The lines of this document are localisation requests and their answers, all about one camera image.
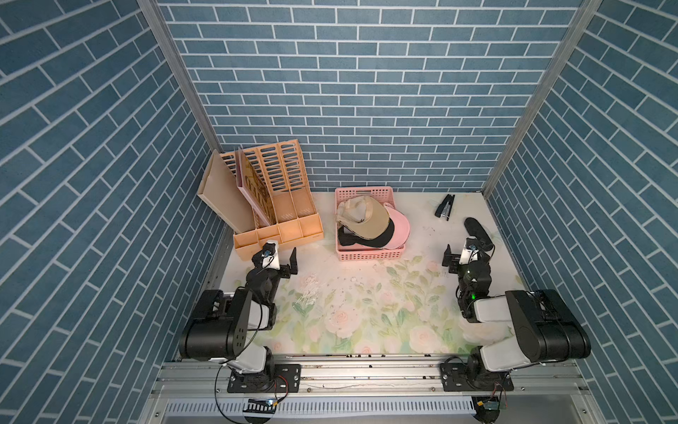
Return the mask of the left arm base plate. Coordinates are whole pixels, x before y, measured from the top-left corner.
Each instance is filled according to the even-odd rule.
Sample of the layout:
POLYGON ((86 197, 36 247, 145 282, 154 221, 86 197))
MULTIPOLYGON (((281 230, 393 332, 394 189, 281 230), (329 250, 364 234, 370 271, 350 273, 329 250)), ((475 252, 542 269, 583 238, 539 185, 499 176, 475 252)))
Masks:
POLYGON ((229 378, 229 393, 298 393, 301 366, 299 364, 278 364, 255 374, 240 374, 235 371, 229 378))

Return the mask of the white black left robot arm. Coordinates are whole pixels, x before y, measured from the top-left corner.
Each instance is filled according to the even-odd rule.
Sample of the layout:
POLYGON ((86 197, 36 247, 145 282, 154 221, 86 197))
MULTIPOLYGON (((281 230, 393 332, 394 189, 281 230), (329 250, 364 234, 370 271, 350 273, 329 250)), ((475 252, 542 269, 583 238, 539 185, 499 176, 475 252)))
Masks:
POLYGON ((254 269, 245 285, 229 295, 206 290, 197 301, 179 341, 182 358, 213 361, 229 367, 247 385, 267 386, 275 381, 272 351, 248 337, 275 325, 275 295, 280 281, 298 273, 297 251, 288 264, 279 261, 274 241, 252 257, 254 269))

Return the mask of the beige baseball cap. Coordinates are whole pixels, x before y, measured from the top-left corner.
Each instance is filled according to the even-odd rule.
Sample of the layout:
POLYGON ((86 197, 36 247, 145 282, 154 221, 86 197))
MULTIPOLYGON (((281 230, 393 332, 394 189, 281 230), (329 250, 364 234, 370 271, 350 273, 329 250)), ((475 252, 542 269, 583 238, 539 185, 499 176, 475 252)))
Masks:
POLYGON ((342 201, 335 215, 340 225, 361 238, 375 239, 385 231, 390 220, 386 208, 371 196, 358 196, 342 201))

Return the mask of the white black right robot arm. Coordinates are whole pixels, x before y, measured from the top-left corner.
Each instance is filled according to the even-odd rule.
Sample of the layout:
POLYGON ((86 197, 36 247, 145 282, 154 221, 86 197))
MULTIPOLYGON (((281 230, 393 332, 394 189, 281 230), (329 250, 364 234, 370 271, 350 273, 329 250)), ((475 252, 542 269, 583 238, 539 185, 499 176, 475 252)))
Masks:
POLYGON ((446 248, 441 265, 457 275, 457 305, 469 323, 508 323, 513 335, 473 350, 468 367, 507 373, 547 362, 584 359, 591 340, 556 290, 505 291, 491 296, 491 255, 468 238, 461 254, 446 248))

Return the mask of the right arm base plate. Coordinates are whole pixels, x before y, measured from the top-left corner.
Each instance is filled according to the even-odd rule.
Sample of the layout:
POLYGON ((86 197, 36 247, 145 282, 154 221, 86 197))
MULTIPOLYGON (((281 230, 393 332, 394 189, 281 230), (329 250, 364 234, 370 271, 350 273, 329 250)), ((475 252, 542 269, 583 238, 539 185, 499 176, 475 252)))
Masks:
POLYGON ((491 372, 482 365, 467 366, 458 362, 443 363, 440 365, 443 390, 498 392, 513 391, 514 385, 508 372, 491 372))

